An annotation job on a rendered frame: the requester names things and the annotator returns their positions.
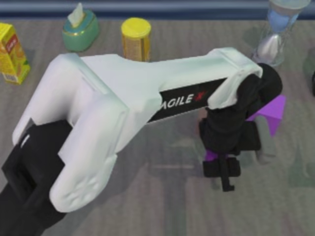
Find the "blue bar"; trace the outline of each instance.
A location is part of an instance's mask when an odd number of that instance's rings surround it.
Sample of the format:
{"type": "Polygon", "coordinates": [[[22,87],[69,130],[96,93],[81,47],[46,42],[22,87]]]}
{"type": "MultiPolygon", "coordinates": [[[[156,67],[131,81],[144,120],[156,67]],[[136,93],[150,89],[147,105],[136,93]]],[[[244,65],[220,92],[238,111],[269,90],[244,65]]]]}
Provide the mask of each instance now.
{"type": "MultiPolygon", "coordinates": [[[[0,2],[0,18],[65,18],[76,2],[29,1],[0,2]]],[[[89,1],[83,7],[98,18],[143,17],[157,20],[266,20],[268,1],[89,1]]],[[[304,9],[299,20],[315,20],[315,2],[304,9]]]]}

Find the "blue liquid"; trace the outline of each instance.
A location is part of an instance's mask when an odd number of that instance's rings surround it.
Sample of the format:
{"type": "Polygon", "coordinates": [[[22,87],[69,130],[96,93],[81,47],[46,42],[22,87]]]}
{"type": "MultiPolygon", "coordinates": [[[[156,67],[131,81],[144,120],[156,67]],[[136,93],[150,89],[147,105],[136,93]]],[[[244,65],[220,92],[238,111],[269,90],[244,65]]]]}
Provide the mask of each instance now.
{"type": "Polygon", "coordinates": [[[270,9],[268,13],[268,21],[273,32],[280,33],[285,31],[287,27],[292,26],[298,16],[299,14],[296,14],[290,20],[289,16],[280,15],[276,11],[270,9]]]}

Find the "wood grain surface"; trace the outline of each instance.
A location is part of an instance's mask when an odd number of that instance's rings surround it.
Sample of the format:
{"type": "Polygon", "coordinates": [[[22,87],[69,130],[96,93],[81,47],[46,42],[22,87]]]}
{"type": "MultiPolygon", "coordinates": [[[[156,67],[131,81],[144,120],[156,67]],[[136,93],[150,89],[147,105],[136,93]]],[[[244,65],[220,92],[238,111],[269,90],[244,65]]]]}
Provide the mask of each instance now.
{"type": "MultiPolygon", "coordinates": [[[[32,70],[21,86],[0,81],[0,166],[11,134],[49,62],[66,53],[63,21],[9,21],[32,70]]],[[[121,21],[100,21],[101,33],[80,55],[122,54],[121,21]]],[[[204,55],[235,47],[247,56],[262,22],[152,21],[153,61],[204,55]]],[[[241,158],[236,191],[202,176],[204,149],[196,134],[198,112],[146,126],[119,153],[109,184],[91,204],[70,213],[44,236],[314,236],[315,22],[297,22],[277,68],[287,96],[275,136],[277,158],[260,165],[241,158]]],[[[6,180],[0,173],[0,190],[6,180]]]]}

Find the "white robotic arm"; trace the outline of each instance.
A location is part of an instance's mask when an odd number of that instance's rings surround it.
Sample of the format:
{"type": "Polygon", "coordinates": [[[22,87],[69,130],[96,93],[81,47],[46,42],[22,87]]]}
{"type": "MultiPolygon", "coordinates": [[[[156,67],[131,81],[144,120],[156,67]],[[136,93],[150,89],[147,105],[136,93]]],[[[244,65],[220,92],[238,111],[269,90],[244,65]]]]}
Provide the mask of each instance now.
{"type": "Polygon", "coordinates": [[[73,130],[59,152],[65,167],[50,190],[50,200],[59,212],[75,211],[105,188],[117,153],[163,109],[164,102],[169,107],[185,103],[175,98],[164,101],[162,92],[223,80],[207,100],[211,109],[221,109],[237,102],[236,91],[250,74],[261,77],[262,68],[233,48],[151,63],[117,55],[60,55],[25,109],[13,143],[19,142],[30,121],[36,125],[68,121],[73,130]]]}

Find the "clear plastic bottle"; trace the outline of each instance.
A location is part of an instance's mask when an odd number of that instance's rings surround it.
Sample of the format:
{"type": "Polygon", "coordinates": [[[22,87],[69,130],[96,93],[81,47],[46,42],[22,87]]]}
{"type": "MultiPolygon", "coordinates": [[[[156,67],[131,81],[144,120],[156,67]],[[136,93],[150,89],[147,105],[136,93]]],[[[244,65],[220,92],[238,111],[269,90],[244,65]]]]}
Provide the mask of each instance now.
{"type": "Polygon", "coordinates": [[[269,0],[267,23],[252,59],[277,66],[284,61],[284,47],[299,13],[311,0],[269,0]]]}

